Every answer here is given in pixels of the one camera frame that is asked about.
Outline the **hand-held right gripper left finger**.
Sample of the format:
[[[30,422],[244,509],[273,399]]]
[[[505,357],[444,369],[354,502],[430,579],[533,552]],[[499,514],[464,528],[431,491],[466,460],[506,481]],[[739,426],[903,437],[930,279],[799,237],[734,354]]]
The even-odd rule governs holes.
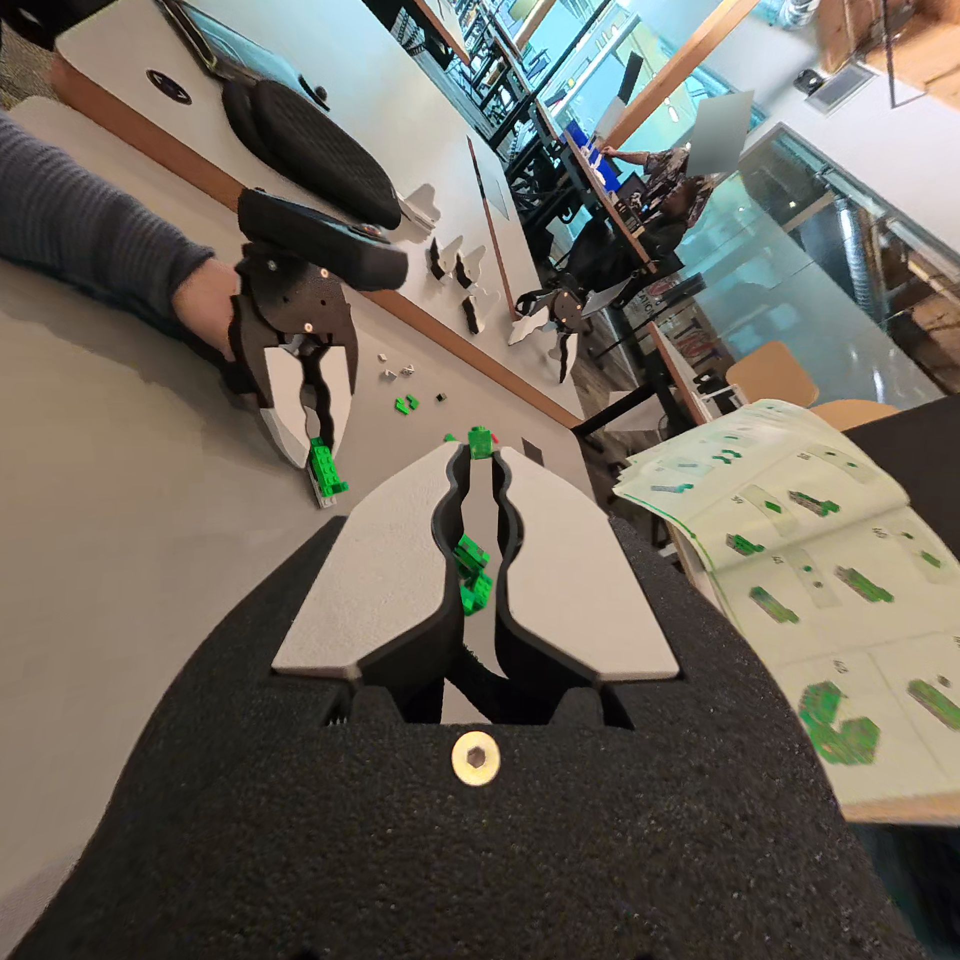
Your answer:
[[[463,642],[470,449],[444,441],[349,514],[271,663],[351,685],[433,685]]]

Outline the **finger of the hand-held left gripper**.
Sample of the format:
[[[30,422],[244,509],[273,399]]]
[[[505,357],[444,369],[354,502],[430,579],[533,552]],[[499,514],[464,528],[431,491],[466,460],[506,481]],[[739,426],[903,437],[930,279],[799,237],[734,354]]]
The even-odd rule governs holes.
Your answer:
[[[316,416],[305,405],[306,374],[301,346],[283,344],[265,349],[271,401],[260,409],[270,438],[298,470],[306,468]]]
[[[344,438],[354,395],[345,347],[325,346],[311,354],[311,388],[317,420],[315,436],[335,459]]]

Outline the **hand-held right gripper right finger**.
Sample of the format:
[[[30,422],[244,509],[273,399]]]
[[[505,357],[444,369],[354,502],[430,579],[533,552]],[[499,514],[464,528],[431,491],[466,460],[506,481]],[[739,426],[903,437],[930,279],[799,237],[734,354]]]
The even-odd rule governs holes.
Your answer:
[[[680,666],[594,499],[510,447],[492,459],[501,668],[531,685],[671,681]]]

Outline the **green brick assembly grey base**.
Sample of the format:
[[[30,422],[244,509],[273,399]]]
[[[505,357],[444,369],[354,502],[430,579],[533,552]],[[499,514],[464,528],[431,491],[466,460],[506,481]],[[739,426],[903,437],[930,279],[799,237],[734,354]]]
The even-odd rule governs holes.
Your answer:
[[[335,506],[337,497],[350,488],[341,479],[330,448],[319,437],[310,439],[306,474],[321,510]]]

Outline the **person's left forearm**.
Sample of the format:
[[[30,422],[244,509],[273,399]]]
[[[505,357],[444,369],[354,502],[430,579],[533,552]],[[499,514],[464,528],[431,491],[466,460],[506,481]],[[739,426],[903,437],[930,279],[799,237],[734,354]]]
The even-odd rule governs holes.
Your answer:
[[[139,200],[1,115],[1,258],[189,338],[173,298],[213,258]]]

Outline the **white desk with wood edge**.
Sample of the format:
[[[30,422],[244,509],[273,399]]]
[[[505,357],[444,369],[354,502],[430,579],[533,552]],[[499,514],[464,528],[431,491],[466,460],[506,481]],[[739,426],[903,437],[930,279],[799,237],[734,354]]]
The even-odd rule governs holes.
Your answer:
[[[500,163],[444,94],[362,2],[196,2],[246,38],[280,54],[311,87],[328,95],[332,118],[384,168],[406,196],[436,189],[441,217],[432,233],[446,245],[463,236],[469,252],[486,246],[480,287],[499,291],[496,312],[473,337],[452,280],[427,272],[429,241],[396,232],[410,258],[397,292],[367,294],[398,322],[506,387],[564,427],[584,419],[569,374],[548,357],[553,338],[534,330],[516,345],[474,164],[473,141],[514,300],[538,277]],[[190,94],[191,105],[164,96],[146,77],[155,69]],[[52,83],[75,111],[231,211],[243,187],[334,213],[334,208],[269,169],[232,132],[219,84],[198,65],[155,2],[114,2],[55,42]]]

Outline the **grey desk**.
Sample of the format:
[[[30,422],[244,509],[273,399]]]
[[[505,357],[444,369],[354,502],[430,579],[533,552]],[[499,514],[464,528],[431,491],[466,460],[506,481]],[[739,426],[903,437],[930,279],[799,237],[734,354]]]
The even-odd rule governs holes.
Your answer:
[[[70,873],[186,661],[323,524],[473,425],[527,439],[593,494],[568,429],[344,294],[359,341],[337,456],[349,489],[321,510],[213,366],[2,263],[2,957]],[[403,415],[407,394],[420,403]]]

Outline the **spare gripper on desk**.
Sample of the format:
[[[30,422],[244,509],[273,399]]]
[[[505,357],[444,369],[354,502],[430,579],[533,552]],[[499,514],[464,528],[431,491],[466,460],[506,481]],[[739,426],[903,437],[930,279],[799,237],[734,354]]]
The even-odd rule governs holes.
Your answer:
[[[553,331],[556,344],[548,356],[558,362],[558,383],[565,383],[578,355],[579,338],[594,333],[593,319],[579,297],[566,288],[529,291],[515,301],[513,314],[508,345],[519,344],[535,330]]]

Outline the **person's left hand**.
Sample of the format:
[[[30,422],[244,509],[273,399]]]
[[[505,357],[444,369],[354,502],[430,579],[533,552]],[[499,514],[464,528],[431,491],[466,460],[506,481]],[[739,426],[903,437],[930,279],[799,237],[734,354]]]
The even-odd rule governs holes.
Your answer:
[[[240,279],[234,267],[216,258],[204,260],[174,291],[172,306],[181,324],[201,342],[234,362],[230,329]]]

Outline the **black mesh oval case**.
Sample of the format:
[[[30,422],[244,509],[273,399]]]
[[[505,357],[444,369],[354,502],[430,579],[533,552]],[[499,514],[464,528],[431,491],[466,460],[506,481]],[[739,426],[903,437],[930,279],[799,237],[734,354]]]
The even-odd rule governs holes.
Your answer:
[[[362,223],[401,225],[389,175],[316,103],[272,79],[224,80],[221,101],[234,135],[273,171]]]

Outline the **thin wooden strip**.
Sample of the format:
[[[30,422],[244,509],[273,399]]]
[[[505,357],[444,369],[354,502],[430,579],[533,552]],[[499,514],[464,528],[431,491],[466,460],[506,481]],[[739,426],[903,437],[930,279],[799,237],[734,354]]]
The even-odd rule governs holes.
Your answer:
[[[510,321],[511,321],[512,323],[515,323],[515,322],[518,320],[519,315],[518,315],[517,310],[516,310],[516,308],[515,308],[515,299],[514,299],[514,297],[512,296],[512,292],[511,292],[510,284],[509,284],[508,273],[507,273],[507,270],[506,270],[506,268],[505,268],[505,264],[504,264],[503,257],[502,257],[502,254],[501,254],[500,246],[499,246],[499,243],[498,243],[498,234],[497,234],[497,230],[496,230],[496,228],[495,228],[495,223],[494,223],[494,219],[493,219],[493,214],[492,214],[493,212],[492,212],[492,207],[491,207],[491,204],[490,204],[490,197],[489,197],[489,195],[488,195],[487,188],[486,188],[486,186],[485,186],[485,184],[484,184],[483,176],[482,176],[482,174],[481,174],[481,167],[480,167],[480,165],[479,165],[479,160],[478,160],[478,158],[477,158],[476,151],[474,150],[474,141],[473,141],[473,139],[472,139],[469,135],[466,136],[466,144],[467,144],[467,148],[468,148],[468,150],[469,150],[469,154],[470,154],[471,161],[472,161],[472,164],[473,164],[474,174],[475,174],[476,181],[477,181],[477,185],[478,185],[478,189],[479,189],[479,192],[480,192],[480,195],[481,195],[481,199],[482,199],[482,203],[483,203],[483,208],[484,208],[485,215],[486,215],[486,223],[487,223],[487,228],[488,228],[488,232],[489,232],[489,237],[490,237],[491,245],[492,245],[492,248],[493,248],[493,252],[494,252],[494,256],[495,256],[497,268],[498,268],[498,271],[499,271],[500,279],[501,279],[501,282],[502,282],[503,291],[504,291],[504,293],[505,293],[505,295],[506,295],[506,302],[507,302],[507,308],[508,308],[508,312],[509,312],[509,316],[510,316]]]

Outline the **dark framed tablet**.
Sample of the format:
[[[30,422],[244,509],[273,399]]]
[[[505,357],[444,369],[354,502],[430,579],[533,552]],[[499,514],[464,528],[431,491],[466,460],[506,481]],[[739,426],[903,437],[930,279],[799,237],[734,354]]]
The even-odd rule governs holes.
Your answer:
[[[297,91],[322,108],[329,107],[327,91],[311,86],[284,56],[277,54],[187,2],[155,1],[198,64],[223,83],[248,87],[273,81]]]

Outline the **green printed instruction booklet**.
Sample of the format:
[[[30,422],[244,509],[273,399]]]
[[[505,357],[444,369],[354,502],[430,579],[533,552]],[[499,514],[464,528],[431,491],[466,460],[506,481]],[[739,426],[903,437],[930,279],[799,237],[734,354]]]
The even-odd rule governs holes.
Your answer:
[[[762,400],[630,457],[845,807],[958,791],[958,559],[810,410]]]

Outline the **black office chair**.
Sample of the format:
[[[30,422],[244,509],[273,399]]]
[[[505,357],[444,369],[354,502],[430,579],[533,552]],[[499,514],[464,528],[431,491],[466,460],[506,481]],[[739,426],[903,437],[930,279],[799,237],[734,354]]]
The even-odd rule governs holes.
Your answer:
[[[650,258],[647,263],[620,230],[604,220],[592,220],[574,241],[564,268],[545,286],[568,290],[585,301],[588,294],[602,292],[638,273],[637,283],[643,288],[681,269],[676,250],[686,231],[683,223],[667,223],[642,232],[637,242]]]

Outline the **blue crate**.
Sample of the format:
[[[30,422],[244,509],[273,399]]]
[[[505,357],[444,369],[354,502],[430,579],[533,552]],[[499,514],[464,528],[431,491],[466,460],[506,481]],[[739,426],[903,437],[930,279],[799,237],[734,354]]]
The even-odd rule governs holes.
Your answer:
[[[574,119],[570,120],[563,130],[566,138],[572,144],[572,148],[587,163],[606,192],[618,192],[621,186],[618,170],[606,155],[594,146],[593,139],[584,133],[579,123]]]

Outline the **wooden chair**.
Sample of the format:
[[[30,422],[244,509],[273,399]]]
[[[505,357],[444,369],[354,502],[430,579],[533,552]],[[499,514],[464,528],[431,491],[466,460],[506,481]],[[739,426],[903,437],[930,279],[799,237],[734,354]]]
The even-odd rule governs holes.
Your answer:
[[[812,406],[809,410],[821,421],[841,432],[901,413],[898,408],[892,405],[863,399],[834,400]]]
[[[724,373],[726,384],[744,402],[787,402],[810,408],[820,396],[818,386],[784,342],[763,344]]]

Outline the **black panel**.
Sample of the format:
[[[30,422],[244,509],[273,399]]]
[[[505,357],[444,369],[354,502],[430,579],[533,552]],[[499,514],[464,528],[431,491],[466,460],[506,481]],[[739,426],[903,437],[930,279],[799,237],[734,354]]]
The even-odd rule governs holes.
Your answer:
[[[845,436],[906,490],[930,525],[958,521],[958,395],[853,427]]]

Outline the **grey ceiling device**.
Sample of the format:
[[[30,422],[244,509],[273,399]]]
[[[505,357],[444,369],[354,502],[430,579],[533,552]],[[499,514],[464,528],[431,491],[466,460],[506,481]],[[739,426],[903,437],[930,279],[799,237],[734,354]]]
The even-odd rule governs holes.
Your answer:
[[[817,114],[828,116],[866,87],[877,75],[859,63],[850,63],[832,75],[805,68],[793,80],[793,89]]]

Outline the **silver ventilation duct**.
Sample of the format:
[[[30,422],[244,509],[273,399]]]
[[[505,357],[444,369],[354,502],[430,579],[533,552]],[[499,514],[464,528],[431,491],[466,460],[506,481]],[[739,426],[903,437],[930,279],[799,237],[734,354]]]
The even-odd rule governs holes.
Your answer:
[[[877,326],[886,328],[887,297],[882,258],[874,237],[874,218],[852,198],[836,194],[833,206],[842,236],[852,297]]]

